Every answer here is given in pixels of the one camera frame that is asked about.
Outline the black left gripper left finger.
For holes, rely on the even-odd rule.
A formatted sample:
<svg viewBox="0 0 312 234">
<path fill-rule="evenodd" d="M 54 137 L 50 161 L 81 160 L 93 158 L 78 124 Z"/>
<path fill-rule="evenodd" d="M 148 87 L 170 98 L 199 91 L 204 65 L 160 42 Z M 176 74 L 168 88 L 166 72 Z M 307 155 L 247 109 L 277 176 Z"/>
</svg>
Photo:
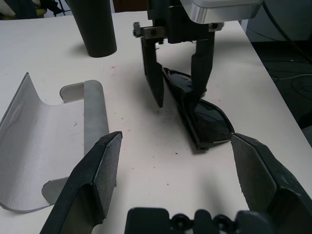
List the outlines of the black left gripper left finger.
<svg viewBox="0 0 312 234">
<path fill-rule="evenodd" d="M 114 188 L 122 132 L 102 136 L 68 177 L 42 234 L 90 234 L 107 217 Z"/>
</svg>

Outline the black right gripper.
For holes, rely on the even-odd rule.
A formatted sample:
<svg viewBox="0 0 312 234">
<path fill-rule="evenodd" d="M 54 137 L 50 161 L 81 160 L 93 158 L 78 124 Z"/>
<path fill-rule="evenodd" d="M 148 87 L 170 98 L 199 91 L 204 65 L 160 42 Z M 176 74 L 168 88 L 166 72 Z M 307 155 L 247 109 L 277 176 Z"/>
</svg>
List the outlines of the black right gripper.
<svg viewBox="0 0 312 234">
<path fill-rule="evenodd" d="M 197 41 L 191 61 L 191 81 L 194 95 L 203 95 L 213 67 L 214 32 L 224 23 L 199 24 L 187 15 L 179 0 L 147 1 L 148 19 L 152 26 L 133 24 L 133 35 L 141 38 L 144 73 L 152 94 L 160 108 L 163 107 L 164 83 L 162 66 L 156 60 L 156 42 L 167 39 L 170 44 Z"/>
</svg>

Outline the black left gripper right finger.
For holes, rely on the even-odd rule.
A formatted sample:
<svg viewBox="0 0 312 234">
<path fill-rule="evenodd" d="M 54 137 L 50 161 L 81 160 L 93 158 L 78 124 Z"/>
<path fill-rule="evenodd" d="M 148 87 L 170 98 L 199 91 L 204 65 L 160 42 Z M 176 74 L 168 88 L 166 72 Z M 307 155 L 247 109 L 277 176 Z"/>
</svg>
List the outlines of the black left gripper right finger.
<svg viewBox="0 0 312 234">
<path fill-rule="evenodd" d="M 280 234 L 310 234 L 312 200 L 296 177 L 258 140 L 234 133 L 231 144 L 250 211 L 267 213 Z"/>
</svg>

